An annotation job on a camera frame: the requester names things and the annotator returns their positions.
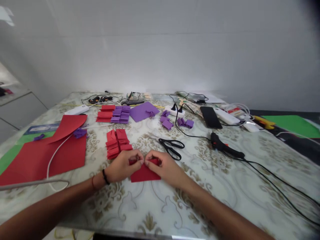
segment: green paper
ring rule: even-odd
[[[308,123],[302,117],[297,115],[288,116],[262,116],[263,118],[275,122],[280,128],[286,129],[288,132],[293,132],[306,136],[307,138],[320,138],[318,128]]]
[[[52,137],[55,131],[44,133],[43,138]],[[16,142],[16,144],[6,152],[0,159],[0,175],[7,169],[7,167],[12,163],[14,158],[20,152],[22,146],[27,142],[32,142],[35,137],[38,137],[41,133],[35,133],[30,135],[22,135],[22,137]]]

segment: scissors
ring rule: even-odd
[[[173,159],[175,159],[177,161],[181,160],[181,155],[176,150],[174,150],[172,147],[170,147],[168,145],[182,149],[185,147],[182,142],[177,141],[177,140],[166,140],[166,139],[158,138],[156,135],[152,134],[151,132],[148,132],[147,135],[148,135],[148,137],[150,137],[152,139],[158,140],[158,142],[164,147],[164,149],[167,151],[167,153],[169,153],[169,155]]]

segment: black scissors handle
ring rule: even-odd
[[[159,143],[163,144],[163,143],[169,143],[171,146],[173,147],[177,147],[177,148],[184,148],[184,144],[178,140],[166,140],[166,139],[163,139],[163,138],[159,138],[158,139]]]
[[[177,148],[184,148],[184,144],[180,141],[177,141],[177,140],[165,140],[165,139],[162,139],[162,138],[159,138],[159,143],[164,147],[164,149],[167,151],[167,153],[169,153],[169,155],[174,159],[174,160],[177,160],[177,161],[180,161],[181,160],[181,155],[176,151],[174,150],[172,147],[169,147],[166,143],[170,144],[171,146],[174,146],[174,147],[177,147]]]

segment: floral pattern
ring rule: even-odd
[[[62,114],[81,105],[94,93],[74,92],[61,103],[55,105],[37,118],[31,125],[53,123],[61,120]],[[122,93],[111,93],[111,96]],[[173,105],[171,101],[152,101],[159,106]],[[57,178],[68,179],[77,184],[100,172],[110,164],[106,159],[106,134],[111,129],[125,129],[134,149],[146,155],[151,149],[164,151],[162,146],[147,135],[152,132],[158,137],[175,139],[185,144],[177,149],[181,154],[178,165],[199,186],[215,196],[233,210],[259,226],[276,239],[303,239],[316,231],[315,227],[300,217],[263,177],[250,166],[218,153],[204,138],[184,135],[175,126],[168,131],[159,122],[160,114],[153,119],[128,124],[105,125],[96,123],[99,106],[93,106],[86,114],[87,131],[85,166],[60,174]],[[169,116],[171,122],[175,117]],[[192,129],[180,129],[193,136],[209,137],[211,129],[206,128],[202,119],[186,110],[185,119],[195,122]],[[2,156],[25,132],[18,132],[0,146]],[[299,155],[274,136],[266,133],[249,133],[243,128],[223,128],[214,130],[224,143],[245,153],[246,158],[259,162],[281,179],[290,182],[297,189],[313,196],[320,184],[319,166]],[[317,207],[295,190],[273,178],[258,167],[306,216],[316,221]],[[5,221],[27,206],[52,194],[46,184],[0,192],[0,221]],[[60,225],[74,226],[92,231],[114,231],[115,234],[136,236],[184,236],[202,239],[220,239],[221,235],[211,221],[201,213],[188,195],[177,188],[171,188],[163,181],[131,183],[130,178],[105,186],[86,200],[81,208],[70,214]]]

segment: smartphone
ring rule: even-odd
[[[212,107],[200,107],[200,111],[202,112],[204,121],[208,128],[222,128],[222,125]]]

